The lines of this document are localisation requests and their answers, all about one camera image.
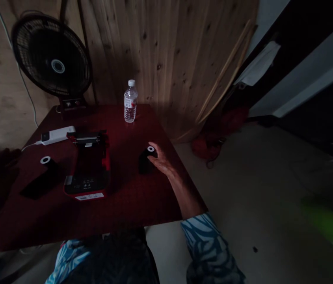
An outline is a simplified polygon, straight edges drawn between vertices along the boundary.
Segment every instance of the patterned shirt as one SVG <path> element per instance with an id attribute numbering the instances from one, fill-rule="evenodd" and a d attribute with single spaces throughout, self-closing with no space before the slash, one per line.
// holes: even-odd
<path id="1" fill-rule="evenodd" d="M 187 283 L 244 283 L 245 276 L 209 213 L 185 220 L 181 226 L 192 258 Z M 46 284 L 159 283 L 152 260 L 145 239 L 133 231 L 110 234 L 90 244 L 69 240 L 58 252 Z"/>

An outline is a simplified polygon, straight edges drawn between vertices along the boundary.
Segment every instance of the portable printer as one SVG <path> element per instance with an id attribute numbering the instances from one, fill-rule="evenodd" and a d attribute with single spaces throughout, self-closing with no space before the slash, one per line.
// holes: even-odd
<path id="1" fill-rule="evenodd" d="M 110 184 L 110 152 L 107 131 L 67 133 L 78 148 L 72 171 L 65 178 L 64 192 L 79 201 L 104 198 Z"/>

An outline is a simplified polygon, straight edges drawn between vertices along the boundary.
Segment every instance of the blue patterned sleeve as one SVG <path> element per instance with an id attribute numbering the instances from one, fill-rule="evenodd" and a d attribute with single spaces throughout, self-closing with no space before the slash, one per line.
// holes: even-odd
<path id="1" fill-rule="evenodd" d="M 245 276 L 209 213 L 185 220 L 181 226 L 193 259 L 187 270 L 187 283 L 244 283 Z"/>

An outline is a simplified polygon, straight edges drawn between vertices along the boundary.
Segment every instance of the wooden wall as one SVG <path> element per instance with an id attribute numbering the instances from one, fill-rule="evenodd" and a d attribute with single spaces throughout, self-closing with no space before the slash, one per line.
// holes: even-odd
<path id="1" fill-rule="evenodd" d="M 123 104 L 128 79 L 170 138 L 198 129 L 224 94 L 249 44 L 258 0 L 81 0 L 100 104 Z M 0 0 L 10 31 L 25 10 L 58 18 L 61 0 Z M 83 40 L 77 0 L 66 23 Z M 38 123 L 58 100 L 24 75 Z M 93 87 L 86 93 L 92 103 Z M 0 148 L 21 147 L 35 130 L 32 106 L 0 23 Z"/>
<path id="2" fill-rule="evenodd" d="M 241 65 L 258 0 L 91 0 L 82 10 L 99 103 L 122 104 L 134 78 L 138 103 L 151 104 L 180 142 Z"/>

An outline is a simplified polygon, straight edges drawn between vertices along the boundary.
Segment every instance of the white power bank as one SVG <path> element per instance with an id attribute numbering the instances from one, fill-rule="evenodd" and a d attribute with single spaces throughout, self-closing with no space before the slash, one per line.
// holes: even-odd
<path id="1" fill-rule="evenodd" d="M 68 126 L 41 134 L 41 143 L 49 145 L 67 139 L 67 132 L 76 132 L 74 126 Z"/>

